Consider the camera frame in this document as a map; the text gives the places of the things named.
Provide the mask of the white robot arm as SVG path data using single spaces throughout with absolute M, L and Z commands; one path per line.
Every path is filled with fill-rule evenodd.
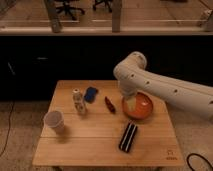
M 125 100 L 145 91 L 207 120 L 213 119 L 213 87 L 155 74 L 146 66 L 146 57 L 134 51 L 114 67 L 113 74 Z

